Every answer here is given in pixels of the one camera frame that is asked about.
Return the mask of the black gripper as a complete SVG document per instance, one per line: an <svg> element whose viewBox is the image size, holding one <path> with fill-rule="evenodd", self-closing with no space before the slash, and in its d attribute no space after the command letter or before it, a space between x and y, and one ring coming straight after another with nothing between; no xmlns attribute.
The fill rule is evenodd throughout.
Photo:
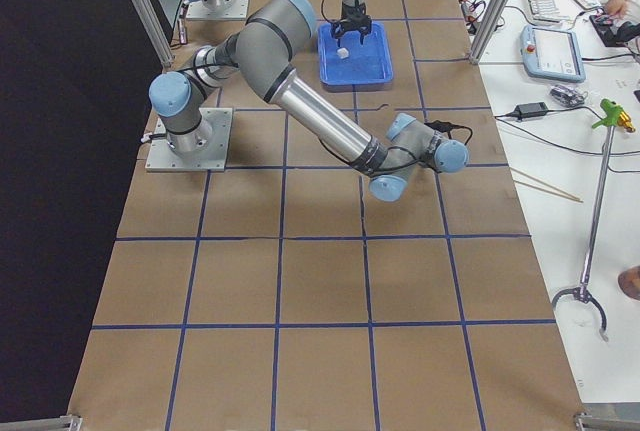
<svg viewBox="0 0 640 431"><path fill-rule="evenodd" d="M365 37L371 33L372 22L364 1L355 0L353 6L342 4L340 23L331 24L331 37L335 40L337 48L341 48L341 40L346 31L358 31L361 45L364 44Z"/></svg>

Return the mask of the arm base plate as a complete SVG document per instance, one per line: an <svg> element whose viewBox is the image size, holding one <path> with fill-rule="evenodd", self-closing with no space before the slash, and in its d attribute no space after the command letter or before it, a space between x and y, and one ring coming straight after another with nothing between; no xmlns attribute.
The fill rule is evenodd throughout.
<svg viewBox="0 0 640 431"><path fill-rule="evenodd" d="M186 19L192 21L243 21L249 0L201 0L191 2Z"/></svg>
<svg viewBox="0 0 640 431"><path fill-rule="evenodd" d="M233 108L201 107L199 126L190 133L168 133L156 119L147 154L148 172L224 172L232 129Z"/></svg>

